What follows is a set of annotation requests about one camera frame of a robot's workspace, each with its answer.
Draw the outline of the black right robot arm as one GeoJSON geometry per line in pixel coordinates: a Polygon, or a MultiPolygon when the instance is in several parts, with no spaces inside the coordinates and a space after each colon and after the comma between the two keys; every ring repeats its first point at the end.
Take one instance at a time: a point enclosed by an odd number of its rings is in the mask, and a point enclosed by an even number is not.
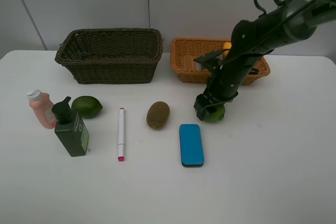
{"type": "Polygon", "coordinates": [[[225,114],[225,103],[232,102],[238,88],[255,64],[274,49],[310,38],[316,28],[335,20],[335,0],[274,0],[277,9],[268,13],[257,0],[262,14],[253,22],[241,20],[231,35],[229,49],[217,49],[194,61],[207,69],[210,77],[194,109],[201,121],[218,122],[225,114]]]}

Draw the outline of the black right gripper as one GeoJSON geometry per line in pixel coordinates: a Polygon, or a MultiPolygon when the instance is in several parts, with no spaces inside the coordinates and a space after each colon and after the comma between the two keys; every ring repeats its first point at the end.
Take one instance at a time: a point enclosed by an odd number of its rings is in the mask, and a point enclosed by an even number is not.
{"type": "Polygon", "coordinates": [[[238,88],[262,58],[260,54],[238,57],[226,56],[228,49],[217,49],[194,59],[199,70],[210,72],[204,92],[196,97],[194,109],[201,121],[206,121],[217,112],[216,105],[225,104],[238,95],[238,88]]]}

